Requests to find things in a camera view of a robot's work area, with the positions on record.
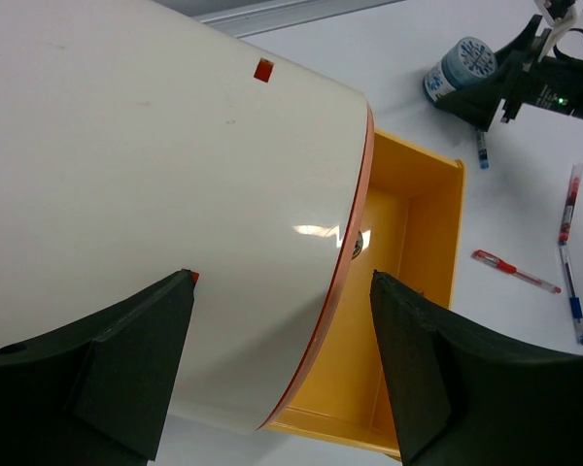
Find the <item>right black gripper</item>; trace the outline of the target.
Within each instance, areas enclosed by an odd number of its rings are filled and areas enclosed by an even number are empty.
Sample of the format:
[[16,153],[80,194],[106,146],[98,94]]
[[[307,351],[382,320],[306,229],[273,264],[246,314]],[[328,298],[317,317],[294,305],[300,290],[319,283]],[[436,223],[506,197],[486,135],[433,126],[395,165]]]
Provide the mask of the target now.
[[487,131],[497,111],[505,123],[529,105],[583,120],[583,60],[559,53],[538,61],[524,50],[543,20],[533,15],[525,28],[495,53],[498,68],[483,82],[452,92],[436,107],[482,131]]

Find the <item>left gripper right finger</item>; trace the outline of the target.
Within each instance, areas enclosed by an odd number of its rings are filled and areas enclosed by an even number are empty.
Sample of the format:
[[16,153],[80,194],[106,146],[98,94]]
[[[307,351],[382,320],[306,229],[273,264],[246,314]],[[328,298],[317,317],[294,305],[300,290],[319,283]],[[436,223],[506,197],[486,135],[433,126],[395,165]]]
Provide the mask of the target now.
[[583,465],[583,355],[499,334],[375,272],[370,305],[405,465]]

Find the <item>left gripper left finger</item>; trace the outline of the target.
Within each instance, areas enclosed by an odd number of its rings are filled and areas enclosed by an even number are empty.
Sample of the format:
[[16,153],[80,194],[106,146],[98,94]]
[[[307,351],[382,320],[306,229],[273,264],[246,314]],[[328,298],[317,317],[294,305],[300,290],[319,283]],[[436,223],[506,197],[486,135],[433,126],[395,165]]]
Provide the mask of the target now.
[[181,270],[0,349],[0,465],[145,465],[156,458],[198,276]]

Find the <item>blue white round jar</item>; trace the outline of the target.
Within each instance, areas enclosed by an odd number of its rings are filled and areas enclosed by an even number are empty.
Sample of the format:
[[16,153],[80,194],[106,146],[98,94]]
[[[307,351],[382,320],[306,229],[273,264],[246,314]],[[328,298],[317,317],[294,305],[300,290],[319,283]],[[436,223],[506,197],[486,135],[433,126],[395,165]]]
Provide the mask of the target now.
[[424,76],[423,91],[432,105],[442,97],[479,84],[498,68],[492,49],[474,37],[460,39]]

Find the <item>yellow drawer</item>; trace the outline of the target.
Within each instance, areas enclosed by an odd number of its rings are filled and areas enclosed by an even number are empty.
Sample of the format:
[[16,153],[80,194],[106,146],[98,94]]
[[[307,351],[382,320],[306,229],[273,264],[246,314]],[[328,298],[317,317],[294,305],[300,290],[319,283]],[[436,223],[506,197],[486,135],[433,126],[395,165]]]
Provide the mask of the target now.
[[464,185],[459,160],[376,133],[363,249],[271,430],[401,458],[400,437],[429,437],[433,421],[449,416],[419,317],[450,307]]

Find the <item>cream drawer cabinet shell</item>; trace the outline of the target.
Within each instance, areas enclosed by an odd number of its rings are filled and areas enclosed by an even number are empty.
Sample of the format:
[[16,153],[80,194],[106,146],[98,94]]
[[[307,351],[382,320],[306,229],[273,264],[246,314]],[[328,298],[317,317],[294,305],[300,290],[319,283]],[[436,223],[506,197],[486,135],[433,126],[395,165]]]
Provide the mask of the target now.
[[190,269],[170,411],[257,430],[321,313],[367,105],[152,1],[0,1],[0,348]]

